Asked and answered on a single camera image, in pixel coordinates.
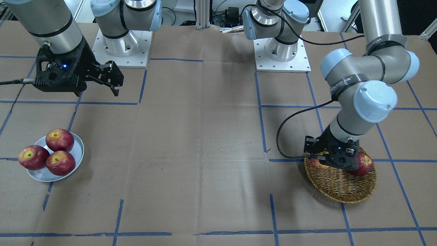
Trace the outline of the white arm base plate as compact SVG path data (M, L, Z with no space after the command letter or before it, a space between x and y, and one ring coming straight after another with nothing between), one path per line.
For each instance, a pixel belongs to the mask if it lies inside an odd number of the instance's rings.
M310 72L311 67L304 42L292 45L279 43L275 38L253 40L255 66L259 72Z
M100 64L114 61L120 68L146 68L152 34L151 31L130 30L124 37L110 39L99 30L92 52Z

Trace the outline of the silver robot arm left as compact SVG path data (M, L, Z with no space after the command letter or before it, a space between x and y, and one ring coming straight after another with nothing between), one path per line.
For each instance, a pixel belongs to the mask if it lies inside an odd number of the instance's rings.
M342 109L323 133L306 136L304 157L321 164L358 169L359 140L384 120L397 104L391 84L411 79L419 59L407 51L395 0L359 0L366 52L354 57L347 49L328 53L320 70L329 84L331 101ZM301 32L309 20L307 6L298 0L258 0L242 12L248 39L267 39L264 52L280 63L292 61Z

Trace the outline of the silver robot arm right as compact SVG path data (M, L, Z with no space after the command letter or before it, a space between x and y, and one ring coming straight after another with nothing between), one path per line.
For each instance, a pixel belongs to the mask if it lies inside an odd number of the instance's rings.
M31 84L43 92L80 96L93 81L118 96L124 75L116 62L99 63L63 0L6 0L6 6L39 44L33 79L2 81L1 85ZM92 13L113 56L138 47L133 31L157 31L160 0L92 0Z

